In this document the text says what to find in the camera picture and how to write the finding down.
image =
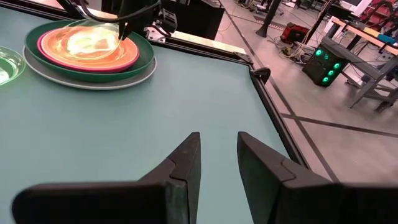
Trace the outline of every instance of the green light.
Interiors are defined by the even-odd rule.
[[[334,69],[340,68],[340,63],[335,63],[335,65],[333,66]]]
[[[322,54],[322,50],[321,49],[319,49],[319,50],[317,50],[316,52],[315,52],[315,55],[316,56],[319,56],[319,55],[321,55]]]

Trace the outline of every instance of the wooden tabletop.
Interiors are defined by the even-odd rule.
[[[63,9],[63,7],[61,5],[59,5],[57,0],[30,0],[30,1],[45,4],[45,5],[52,6],[52,7],[56,7],[59,9]],[[116,15],[114,15],[114,14],[109,14],[109,13],[101,12],[101,11],[94,10],[94,9],[89,9],[89,10],[91,13],[93,13],[94,15],[99,16],[99,17],[110,18],[110,19],[116,18]],[[218,42],[215,40],[210,40],[210,39],[198,37],[198,36],[191,35],[191,34],[186,34],[186,33],[179,32],[179,31],[175,31],[172,34],[172,37],[174,37],[176,39],[193,42],[196,44],[205,45],[207,47],[213,47],[216,49],[225,50],[228,52],[238,52],[238,53],[246,54],[246,51],[240,47],[235,47],[233,45],[224,44],[224,43],[221,43],[221,42]]]
[[[338,18],[333,18],[331,21],[332,21],[333,23],[335,23],[335,24],[338,24],[339,26],[342,26],[342,27],[344,27],[344,26],[346,25],[345,22],[339,20]],[[377,45],[377,46],[379,46],[379,47],[384,46],[384,42],[383,42],[383,41],[377,39],[375,36],[373,36],[373,35],[371,35],[371,34],[368,34],[368,33],[364,32],[363,30],[358,30],[357,28],[352,27],[352,26],[350,26],[350,25],[348,25],[348,26],[346,27],[346,29],[349,30],[349,31],[351,31],[351,32],[353,32],[354,34],[356,34],[356,35],[358,35],[358,36],[361,36],[361,37],[364,38],[365,40],[367,40],[367,41],[369,41],[369,42],[372,42],[374,45]],[[392,53],[393,55],[398,55],[398,49],[395,49],[395,48],[393,48],[393,47],[386,46],[386,47],[384,48],[384,50],[386,50],[386,51]]]

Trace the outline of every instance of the floor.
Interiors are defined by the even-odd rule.
[[[382,113],[375,112],[380,101],[363,99],[354,108],[348,107],[357,92],[340,75],[328,88],[312,83],[301,66],[279,57],[278,48],[254,33],[261,26],[253,13],[237,6],[233,0],[221,0],[226,8],[216,40],[244,48],[253,58],[256,68],[271,68],[266,89],[277,105],[295,142],[310,168],[328,179],[340,182],[398,182],[398,103]],[[274,22],[294,22],[311,27],[316,11],[293,9],[281,4],[283,15],[275,15]],[[322,39],[326,22],[309,42],[316,47]],[[272,38],[281,30],[269,28]],[[352,36],[336,37],[346,45]],[[375,50],[366,47],[361,58],[375,65],[382,62]],[[349,67],[346,73],[356,78],[362,74]],[[398,83],[382,82],[387,86]]]

